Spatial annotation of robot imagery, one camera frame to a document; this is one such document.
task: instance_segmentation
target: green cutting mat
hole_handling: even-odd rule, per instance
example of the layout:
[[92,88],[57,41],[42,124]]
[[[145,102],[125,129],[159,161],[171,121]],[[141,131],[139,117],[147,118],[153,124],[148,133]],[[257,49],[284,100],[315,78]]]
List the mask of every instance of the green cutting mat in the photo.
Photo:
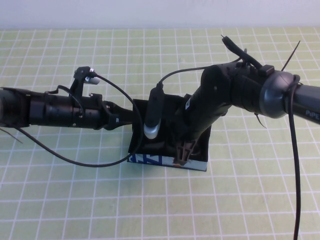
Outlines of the green cutting mat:
[[[70,87],[91,66],[131,97],[148,99],[165,74],[236,59],[229,36],[262,64],[320,86],[320,28],[0,30],[0,86],[39,92]],[[192,94],[201,71],[166,80],[167,94]],[[101,82],[84,95],[131,109]],[[288,117],[239,108],[212,126],[207,172],[124,162],[94,169],[53,157],[17,131],[0,132],[0,239],[290,240],[296,201]],[[302,188],[300,237],[320,239],[320,127],[295,118]],[[113,131],[32,126],[58,153],[87,163],[127,154],[131,126]]]

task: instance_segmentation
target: wire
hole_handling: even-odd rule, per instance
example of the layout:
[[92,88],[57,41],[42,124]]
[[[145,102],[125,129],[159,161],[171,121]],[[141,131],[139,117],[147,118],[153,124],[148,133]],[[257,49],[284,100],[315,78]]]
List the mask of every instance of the wire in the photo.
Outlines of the wire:
[[59,89],[65,91],[67,94],[69,94],[77,103],[78,105],[80,106],[80,116],[83,116],[83,114],[85,113],[85,109],[83,107],[83,105],[81,104],[81,101],[72,94],[71,90],[65,86],[62,86],[62,85],[58,85],[58,87],[56,88],[56,90],[53,90],[53,91],[45,91],[44,93],[45,94],[57,94],[59,93]]
[[8,134],[10,137],[14,138],[14,139],[17,140],[19,143],[23,144],[22,141],[20,141],[18,138],[16,138],[15,136],[13,136],[10,132],[8,132],[8,131],[6,131],[6,130],[4,130],[4,129],[2,129],[2,128],[0,128],[0,131]]
[[296,214],[295,214],[293,240],[298,240],[300,216],[301,216],[301,183],[300,183],[298,144],[297,144],[297,136],[296,136],[296,130],[295,130],[294,111],[293,111],[293,100],[294,100],[294,93],[299,84],[300,77],[298,75],[295,75],[294,77],[295,77],[294,81],[289,86],[288,116],[289,116],[289,125],[290,125],[293,159],[294,159],[295,191],[296,191],[296,194],[295,194],[296,195]]
[[183,72],[188,72],[188,71],[196,71],[196,70],[204,70],[206,68],[208,68],[210,66],[201,66],[201,67],[194,67],[194,68],[186,68],[186,69],[180,69],[180,70],[177,70],[177,71],[173,71],[173,72],[170,72],[168,73],[167,75],[165,75],[160,81],[159,83],[163,83],[164,80],[166,80],[168,77],[174,75],[174,74],[178,74],[178,73],[183,73]]
[[99,76],[98,74],[96,73],[92,73],[94,74],[95,77],[107,82],[108,84],[110,84],[111,86],[113,86],[114,88],[116,88],[118,91],[120,91],[133,105],[133,108],[134,110],[136,111],[137,113],[137,116],[138,116],[138,120],[139,120],[139,126],[140,126],[140,138],[139,138],[139,141],[138,141],[138,144],[136,146],[136,148],[132,151],[132,153],[130,153],[129,155],[127,155],[126,157],[118,160],[118,161],[115,161],[115,162],[112,162],[112,163],[105,163],[105,164],[88,164],[88,163],[82,163],[82,162],[77,162],[77,161],[74,161],[74,160],[71,160],[69,158],[66,158],[60,154],[58,154],[57,152],[51,150],[49,147],[47,147],[46,145],[44,145],[42,142],[40,142],[39,140],[37,140],[36,138],[34,138],[33,136],[31,136],[29,133],[27,133],[26,131],[24,131],[23,129],[19,128],[19,127],[15,127],[14,125],[12,124],[7,124],[8,126],[12,127],[12,128],[15,128],[16,130],[18,130],[20,133],[24,134],[26,137],[28,137],[30,140],[32,140],[33,142],[35,142],[36,144],[38,144],[40,147],[42,147],[43,149],[45,149],[46,151],[48,151],[49,153],[53,154],[54,156],[56,156],[57,158],[61,159],[61,160],[64,160],[70,164],[74,164],[74,165],[78,165],[78,166],[82,166],[82,167],[89,167],[89,168],[105,168],[105,167],[110,167],[110,166],[114,166],[114,165],[117,165],[117,164],[120,164],[126,160],[128,160],[132,155],[136,154],[136,152],[139,150],[140,146],[141,146],[141,143],[143,141],[143,136],[144,136],[144,132],[143,132],[143,121],[142,121],[142,118],[141,118],[141,115],[140,115],[140,112],[139,112],[139,109],[137,107],[137,105],[135,104],[135,102],[132,100],[132,98],[125,92],[123,91],[120,87],[118,87],[117,85],[115,85],[114,83],[112,83],[111,81],[109,81],[108,79],[102,77],[102,76]]

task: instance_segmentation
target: box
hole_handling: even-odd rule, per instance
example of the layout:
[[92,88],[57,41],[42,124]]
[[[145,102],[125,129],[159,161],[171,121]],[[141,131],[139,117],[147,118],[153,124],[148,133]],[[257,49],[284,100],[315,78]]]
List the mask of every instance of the box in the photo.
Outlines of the box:
[[[176,149],[172,144],[172,131],[170,130],[170,119],[181,104],[184,104],[186,97],[176,95],[165,95],[163,117],[161,119],[160,130],[155,139],[148,139],[143,136],[143,141],[136,154],[132,155],[127,161],[130,163],[147,164],[179,169],[189,169],[197,171],[207,171],[209,138],[211,126],[206,129],[197,141],[197,148],[194,149],[187,163],[184,165],[175,163]],[[147,100],[134,99],[142,117],[145,119],[147,111]],[[128,152],[132,153],[137,147],[140,137],[139,123],[132,124],[132,138]]]

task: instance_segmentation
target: white wall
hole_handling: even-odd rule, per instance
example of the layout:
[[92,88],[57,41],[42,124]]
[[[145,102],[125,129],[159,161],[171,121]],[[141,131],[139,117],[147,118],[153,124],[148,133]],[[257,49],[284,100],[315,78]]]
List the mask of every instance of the white wall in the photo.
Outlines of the white wall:
[[1,0],[0,28],[320,26],[320,0]]

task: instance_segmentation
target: blue label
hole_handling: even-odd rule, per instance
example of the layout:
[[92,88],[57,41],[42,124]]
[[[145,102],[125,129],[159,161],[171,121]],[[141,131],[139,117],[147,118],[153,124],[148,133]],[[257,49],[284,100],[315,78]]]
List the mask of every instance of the blue label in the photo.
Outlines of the blue label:
[[136,155],[133,155],[130,157],[130,161],[133,163],[141,163],[141,164],[152,164],[152,165],[162,165],[162,156],[158,155],[142,155],[142,160],[137,160]]

